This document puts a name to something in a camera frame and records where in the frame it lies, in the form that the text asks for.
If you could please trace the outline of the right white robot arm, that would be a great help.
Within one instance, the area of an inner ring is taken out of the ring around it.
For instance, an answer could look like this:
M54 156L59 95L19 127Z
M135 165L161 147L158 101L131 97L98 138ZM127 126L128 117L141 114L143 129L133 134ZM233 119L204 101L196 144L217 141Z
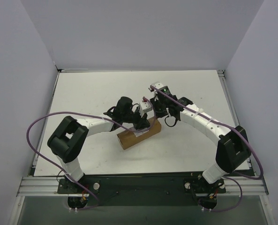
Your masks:
M155 92L154 98L150 101L158 117L170 115L176 121L189 124L216 145L214 164L202 173L207 183L213 184L224 175L232 173L251 156L251 151L246 145L246 132L242 127L223 126L188 98L178 99L161 83L152 84L149 90Z

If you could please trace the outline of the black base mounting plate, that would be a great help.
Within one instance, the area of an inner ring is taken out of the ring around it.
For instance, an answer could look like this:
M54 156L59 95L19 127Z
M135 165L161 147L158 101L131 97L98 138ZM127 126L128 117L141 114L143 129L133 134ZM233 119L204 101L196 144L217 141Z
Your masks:
M200 172L84 175L78 183L59 180L58 194L71 208L85 206L195 206L201 197L217 202L224 181L208 184Z

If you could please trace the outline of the brown cardboard express box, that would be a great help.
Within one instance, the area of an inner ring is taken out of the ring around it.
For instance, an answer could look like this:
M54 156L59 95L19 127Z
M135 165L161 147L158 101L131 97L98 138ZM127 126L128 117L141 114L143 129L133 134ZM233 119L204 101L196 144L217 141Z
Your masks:
M158 119L156 119L153 127L148 131L137 133L137 132L125 130L125 131L117 134L117 138L118 138L118 141L120 142L120 145L123 148L123 150L126 150L126 149L129 149L129 148L135 146L136 144L160 133L161 129L162 129L162 125L158 121Z

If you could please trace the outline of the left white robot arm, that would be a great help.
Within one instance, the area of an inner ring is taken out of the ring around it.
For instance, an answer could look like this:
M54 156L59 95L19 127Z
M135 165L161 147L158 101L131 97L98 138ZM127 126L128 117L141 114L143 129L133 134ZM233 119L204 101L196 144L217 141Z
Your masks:
M89 115L87 119L74 119L66 116L47 141L52 153L57 156L69 179L68 187L75 193L83 191L85 181L78 155L87 137L102 133L112 132L123 127L124 123L132 124L132 128L125 128L133 133L148 131L154 122L149 122L147 113L153 106L146 98L137 104L133 111L133 101L128 97L121 97L116 106L111 107L101 116Z

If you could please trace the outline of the aluminium frame rail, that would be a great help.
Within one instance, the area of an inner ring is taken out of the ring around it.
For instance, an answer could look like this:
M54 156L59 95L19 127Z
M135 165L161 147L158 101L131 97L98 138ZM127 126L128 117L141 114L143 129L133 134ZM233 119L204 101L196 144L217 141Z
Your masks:
M244 177L224 178L226 195L239 195L240 189L246 195L268 195L264 180L251 180ZM55 177L22 178L17 196L61 196L57 192L58 181Z

